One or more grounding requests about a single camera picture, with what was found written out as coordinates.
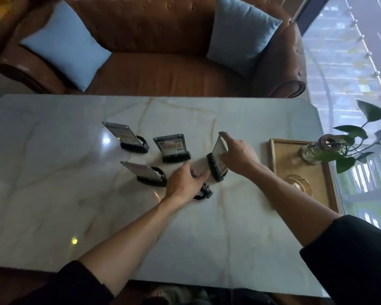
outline brown chair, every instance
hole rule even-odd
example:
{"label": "brown chair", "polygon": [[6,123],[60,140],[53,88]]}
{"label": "brown chair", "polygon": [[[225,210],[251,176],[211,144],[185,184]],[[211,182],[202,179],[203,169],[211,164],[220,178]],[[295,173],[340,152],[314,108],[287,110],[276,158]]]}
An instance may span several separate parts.
{"label": "brown chair", "polygon": [[35,92],[286,98],[306,88],[302,38],[280,0],[244,0],[283,21],[249,79],[206,58],[216,0],[65,0],[97,42],[112,51],[83,93],[20,45],[45,25],[57,1],[27,15],[0,55],[0,73]]}

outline rolled sofa arm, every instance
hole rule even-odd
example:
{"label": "rolled sofa arm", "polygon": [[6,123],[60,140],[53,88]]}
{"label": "rolled sofa arm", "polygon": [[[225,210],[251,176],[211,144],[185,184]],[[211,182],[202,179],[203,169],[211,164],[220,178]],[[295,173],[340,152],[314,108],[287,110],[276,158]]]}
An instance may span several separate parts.
{"label": "rolled sofa arm", "polygon": [[28,49],[10,42],[0,55],[0,73],[37,93],[64,94],[65,85],[54,70]]}
{"label": "rolled sofa arm", "polygon": [[297,97],[306,90],[306,61],[302,37],[295,23],[271,39],[258,61],[253,97]]}

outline marble table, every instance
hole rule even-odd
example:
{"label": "marble table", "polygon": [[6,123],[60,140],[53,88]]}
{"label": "marble table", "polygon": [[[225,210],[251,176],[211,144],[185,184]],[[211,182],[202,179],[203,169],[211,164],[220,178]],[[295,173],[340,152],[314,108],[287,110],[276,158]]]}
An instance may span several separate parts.
{"label": "marble table", "polygon": [[[101,122],[128,124],[149,153],[122,150]],[[303,99],[0,98],[0,266],[58,271],[164,196],[120,161],[169,176],[180,164],[163,164],[152,138],[183,133],[196,169],[207,169],[221,130],[248,141],[265,164],[270,138],[322,135]],[[176,215],[134,279],[323,296],[300,244],[257,187],[233,172],[208,183],[212,198]]]}

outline tray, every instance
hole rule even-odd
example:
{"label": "tray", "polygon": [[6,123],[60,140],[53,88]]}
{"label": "tray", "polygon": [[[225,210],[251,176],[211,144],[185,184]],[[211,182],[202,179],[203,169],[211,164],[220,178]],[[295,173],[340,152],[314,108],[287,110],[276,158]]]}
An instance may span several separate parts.
{"label": "tray", "polygon": [[270,139],[272,170],[281,179],[298,175],[310,184],[312,197],[341,214],[328,163],[311,165],[301,159],[299,150],[311,141]]}

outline person's left hand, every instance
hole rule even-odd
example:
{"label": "person's left hand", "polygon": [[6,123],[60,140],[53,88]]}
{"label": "person's left hand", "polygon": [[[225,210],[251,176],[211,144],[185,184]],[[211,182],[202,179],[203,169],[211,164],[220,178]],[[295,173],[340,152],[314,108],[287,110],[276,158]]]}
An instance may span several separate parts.
{"label": "person's left hand", "polygon": [[210,171],[203,171],[197,178],[191,175],[191,162],[186,161],[181,168],[175,170],[168,179],[165,199],[182,207],[195,197],[203,183],[210,175]]}

